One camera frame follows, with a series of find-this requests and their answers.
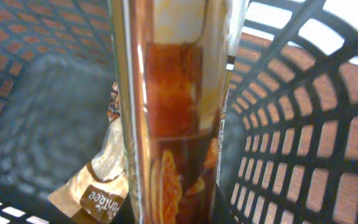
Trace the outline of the red yellow spaghetti pack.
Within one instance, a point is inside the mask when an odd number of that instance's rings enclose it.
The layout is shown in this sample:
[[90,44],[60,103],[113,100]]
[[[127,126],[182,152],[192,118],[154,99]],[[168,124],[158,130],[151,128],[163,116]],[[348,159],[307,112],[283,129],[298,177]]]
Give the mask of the red yellow spaghetti pack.
[[137,223],[212,223],[229,73],[249,3],[108,3]]

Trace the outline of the glutinous rice bag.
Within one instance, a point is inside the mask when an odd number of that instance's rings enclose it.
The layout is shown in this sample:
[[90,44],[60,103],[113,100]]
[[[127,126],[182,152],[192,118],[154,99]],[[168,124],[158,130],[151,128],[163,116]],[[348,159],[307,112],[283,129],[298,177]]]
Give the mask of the glutinous rice bag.
[[114,82],[101,151],[48,196],[75,223],[110,223],[129,192],[119,100],[119,87]]

